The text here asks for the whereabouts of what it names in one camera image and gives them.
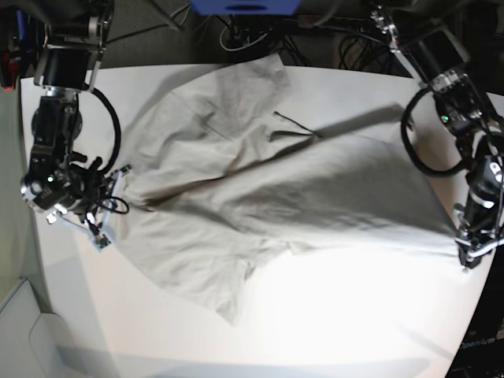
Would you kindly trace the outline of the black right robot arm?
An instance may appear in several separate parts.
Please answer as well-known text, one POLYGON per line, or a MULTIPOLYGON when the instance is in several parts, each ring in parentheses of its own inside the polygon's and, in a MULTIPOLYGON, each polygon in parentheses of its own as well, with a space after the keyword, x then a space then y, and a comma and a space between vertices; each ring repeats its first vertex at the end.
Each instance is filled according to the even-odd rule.
POLYGON ((120 149, 120 121, 107 97, 95 86, 113 20, 112 1, 67 1, 76 16, 45 27, 35 85, 44 89, 31 121, 33 144, 28 171, 20 183, 23 200, 34 210, 69 211, 77 216, 103 201, 112 181, 108 175, 120 149), (107 162, 74 150, 83 118, 79 96, 93 94, 108 111, 113 125, 113 152, 107 162))

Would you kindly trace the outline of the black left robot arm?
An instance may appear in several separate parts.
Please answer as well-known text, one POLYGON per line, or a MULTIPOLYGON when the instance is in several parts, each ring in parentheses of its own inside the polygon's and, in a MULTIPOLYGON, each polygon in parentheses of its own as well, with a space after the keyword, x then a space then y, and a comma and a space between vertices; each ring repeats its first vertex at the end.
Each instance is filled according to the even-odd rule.
POLYGON ((469 73, 469 53, 436 15, 422 13, 413 1, 371 1, 369 11, 389 51, 420 86, 400 124, 410 160, 430 177, 465 173, 468 194, 455 206, 455 242, 461 265, 474 269, 503 245, 503 118, 469 73), (426 165, 408 136, 412 113, 426 95, 461 158, 449 169, 426 165))

